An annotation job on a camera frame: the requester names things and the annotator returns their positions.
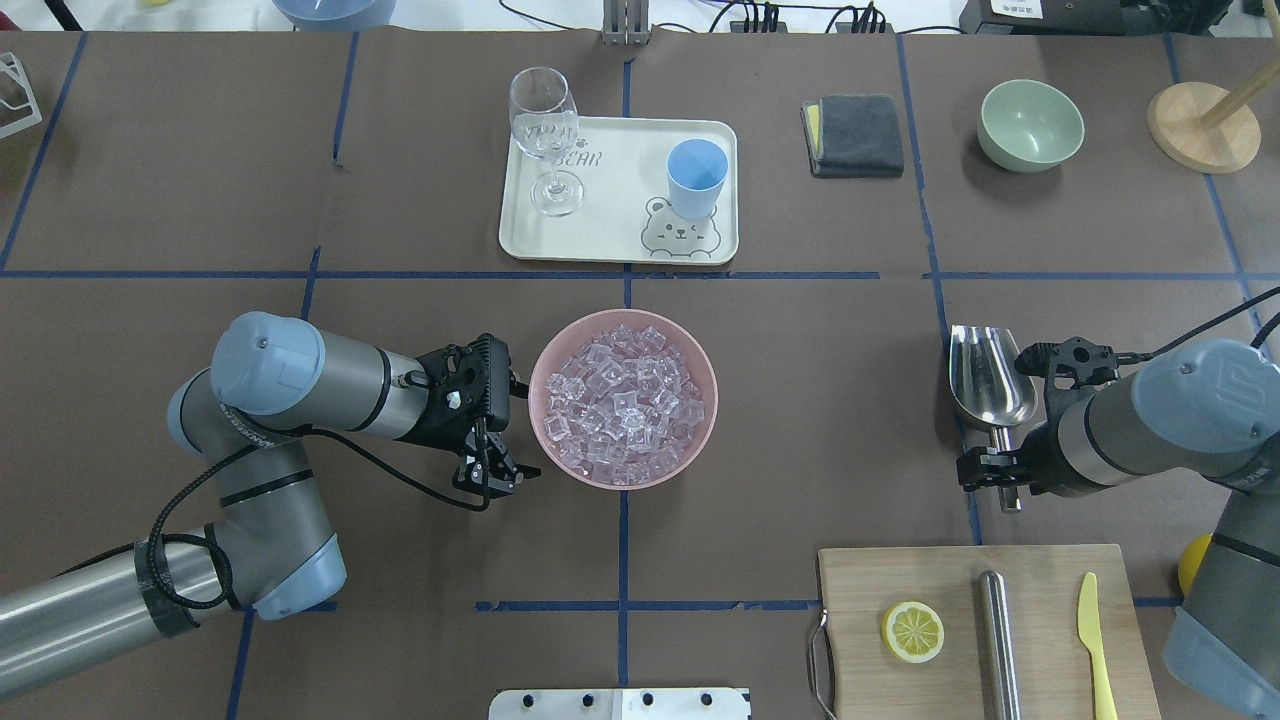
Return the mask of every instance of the cutting board handle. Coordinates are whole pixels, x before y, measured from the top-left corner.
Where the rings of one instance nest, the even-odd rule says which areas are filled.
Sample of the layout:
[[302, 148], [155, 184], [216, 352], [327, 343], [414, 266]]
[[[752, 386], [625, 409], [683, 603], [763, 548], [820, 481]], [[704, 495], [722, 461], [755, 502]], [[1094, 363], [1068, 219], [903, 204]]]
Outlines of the cutting board handle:
[[[822, 706], [822, 711], [827, 714], [827, 720], [838, 720], [836, 717], [836, 714], [831, 711], [831, 707], [827, 706], [827, 701], [822, 700], [822, 693], [818, 692], [818, 635], [826, 637], [824, 632], [826, 629], [827, 629], [827, 609], [823, 607], [822, 615], [818, 616], [818, 624], [813, 628], [813, 634], [809, 635], [809, 691], [813, 692], [814, 700], [817, 700], [818, 705]], [[827, 648], [828, 651], [831, 648], [829, 641]], [[829, 652], [828, 652], [827, 667], [831, 670], [831, 675], [828, 676], [828, 679], [831, 680], [831, 687], [835, 688], [836, 687], [835, 662], [829, 661]]]

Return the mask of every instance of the white bracket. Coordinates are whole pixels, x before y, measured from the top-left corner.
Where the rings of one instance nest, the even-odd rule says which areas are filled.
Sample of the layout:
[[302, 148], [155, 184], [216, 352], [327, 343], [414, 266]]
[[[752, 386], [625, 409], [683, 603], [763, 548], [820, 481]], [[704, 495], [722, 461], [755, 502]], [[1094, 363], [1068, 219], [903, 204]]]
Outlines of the white bracket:
[[0, 54], [0, 137], [37, 126], [42, 119], [22, 61], [13, 53]]
[[649, 0], [604, 0], [605, 45], [649, 45]]
[[489, 720], [750, 720], [750, 697], [735, 688], [503, 691]]

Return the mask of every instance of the brown table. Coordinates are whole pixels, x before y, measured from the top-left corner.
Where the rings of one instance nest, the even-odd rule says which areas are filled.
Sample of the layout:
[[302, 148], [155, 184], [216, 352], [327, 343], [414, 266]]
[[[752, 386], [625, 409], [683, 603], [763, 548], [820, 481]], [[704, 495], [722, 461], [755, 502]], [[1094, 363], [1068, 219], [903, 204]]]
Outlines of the brown table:
[[[140, 537], [202, 469], [164, 407], [250, 309], [404, 354], [493, 332], [527, 374], [559, 328], [630, 301], [691, 331], [722, 391], [698, 462], [630, 496], [550, 470], [521, 405], [506, 438], [549, 471], [479, 516], [312, 443], [349, 570], [334, 603], [220, 618], [0, 716], [480, 717], [502, 688], [727, 684], [751, 688], [756, 717], [818, 717], [817, 550], [1115, 542], [1165, 716], [1230, 717], [1158, 660], [1172, 565], [1225, 492], [1174, 471], [1018, 516], [986, 493], [970, 507], [940, 338], [964, 322], [1151, 350], [1280, 279], [1280, 129], [1210, 182], [1144, 124], [1174, 61], [1231, 86], [1271, 41], [659, 31], [616, 49], [585, 31], [380, 29], [0, 33], [0, 50], [46, 113], [0, 142], [0, 593]], [[504, 88], [535, 64], [564, 70], [584, 114], [735, 128], [731, 264], [502, 252]], [[977, 149], [982, 96], [1011, 77], [1084, 113], [1060, 169], [1012, 176]], [[899, 102], [901, 179], [809, 177], [799, 108], [833, 92]], [[1280, 94], [1253, 109], [1267, 128]], [[452, 471], [445, 454], [369, 445], [429, 480]], [[215, 515], [197, 495], [170, 527]]]

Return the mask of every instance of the white floor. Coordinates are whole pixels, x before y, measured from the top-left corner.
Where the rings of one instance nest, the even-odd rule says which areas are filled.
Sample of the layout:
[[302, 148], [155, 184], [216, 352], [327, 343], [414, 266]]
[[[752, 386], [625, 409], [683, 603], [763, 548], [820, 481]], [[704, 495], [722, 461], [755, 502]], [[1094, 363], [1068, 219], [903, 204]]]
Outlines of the white floor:
[[[797, 5], [831, 5], [835, 0], [791, 0]], [[1235, 0], [1213, 35], [1231, 37], [1270, 36], [1267, 23], [1240, 13]], [[520, 10], [571, 27], [599, 28], [600, 0], [507, 0]], [[888, 22], [897, 29], [929, 24], [955, 24], [965, 0], [878, 0]], [[67, 0], [86, 29], [125, 31], [287, 31], [289, 23], [271, 0], [170, 0], [150, 5], [143, 0]], [[675, 22], [705, 31], [719, 12], [716, 0], [650, 0], [650, 22]], [[44, 0], [10, 0], [3, 10], [23, 29], [58, 29]], [[822, 32], [833, 10], [785, 9], [781, 19], [792, 32]], [[739, 19], [733, 8], [726, 19]], [[722, 19], [717, 32], [728, 29]], [[417, 29], [545, 29], [545, 26], [508, 13], [498, 0], [398, 0], [392, 23]]]

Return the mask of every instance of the wine glass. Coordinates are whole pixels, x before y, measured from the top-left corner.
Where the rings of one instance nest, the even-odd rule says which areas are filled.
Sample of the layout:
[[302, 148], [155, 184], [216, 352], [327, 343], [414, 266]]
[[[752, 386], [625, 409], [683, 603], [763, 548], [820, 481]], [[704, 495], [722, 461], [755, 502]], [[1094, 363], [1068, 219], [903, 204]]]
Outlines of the wine glass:
[[559, 169], [577, 141], [577, 106], [568, 81], [554, 68], [526, 68], [511, 81], [511, 135], [525, 155], [547, 172], [534, 181], [534, 206], [547, 215], [567, 215], [582, 204], [582, 181]]

